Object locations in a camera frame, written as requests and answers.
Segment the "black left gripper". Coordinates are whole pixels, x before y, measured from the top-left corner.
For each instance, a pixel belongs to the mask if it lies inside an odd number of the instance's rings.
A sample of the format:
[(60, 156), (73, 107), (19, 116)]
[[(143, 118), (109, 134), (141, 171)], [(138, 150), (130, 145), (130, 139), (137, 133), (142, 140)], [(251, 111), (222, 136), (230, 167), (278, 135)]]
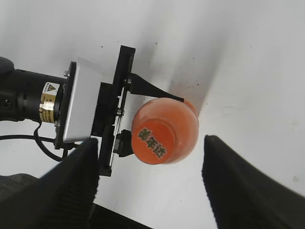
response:
[(121, 46), (112, 83), (101, 82), (91, 134), (101, 137), (99, 151), (99, 175), (110, 177), (112, 174), (112, 151), (119, 157), (133, 155), (131, 131), (123, 129), (115, 134), (115, 127), (123, 116), (123, 105), (119, 105), (119, 97), (126, 100), (127, 90), (124, 89), (128, 78), (129, 92), (154, 98), (170, 98), (184, 102), (184, 99), (172, 95), (144, 80), (132, 69), (135, 48)]

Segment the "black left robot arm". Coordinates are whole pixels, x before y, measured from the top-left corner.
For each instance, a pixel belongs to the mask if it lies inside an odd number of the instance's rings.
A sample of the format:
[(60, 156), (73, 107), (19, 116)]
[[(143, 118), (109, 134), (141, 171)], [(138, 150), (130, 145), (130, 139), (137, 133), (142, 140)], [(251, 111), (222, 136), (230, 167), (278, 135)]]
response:
[(54, 124), (51, 142), (64, 156), (77, 142), (101, 137), (99, 174), (109, 177), (113, 155), (132, 154), (131, 132), (120, 129), (127, 94), (179, 100), (132, 73), (134, 54), (134, 48), (120, 47), (112, 83), (103, 83), (99, 66), (81, 58), (63, 77), (16, 69), (1, 58), (0, 118)]

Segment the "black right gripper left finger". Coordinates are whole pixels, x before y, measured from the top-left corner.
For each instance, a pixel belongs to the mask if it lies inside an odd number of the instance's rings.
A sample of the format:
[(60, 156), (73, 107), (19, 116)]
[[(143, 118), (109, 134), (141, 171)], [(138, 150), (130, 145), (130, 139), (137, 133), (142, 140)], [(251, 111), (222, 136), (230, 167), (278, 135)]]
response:
[(91, 138), (43, 177), (3, 201), (0, 227), (87, 229), (98, 182), (98, 141)]

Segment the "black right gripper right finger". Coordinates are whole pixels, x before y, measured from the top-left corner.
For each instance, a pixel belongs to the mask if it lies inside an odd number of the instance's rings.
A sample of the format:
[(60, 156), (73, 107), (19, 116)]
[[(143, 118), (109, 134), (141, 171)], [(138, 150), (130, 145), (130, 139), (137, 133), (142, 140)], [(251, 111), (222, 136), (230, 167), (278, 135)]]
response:
[(215, 135), (202, 178), (219, 229), (303, 229), (305, 198), (255, 168)]

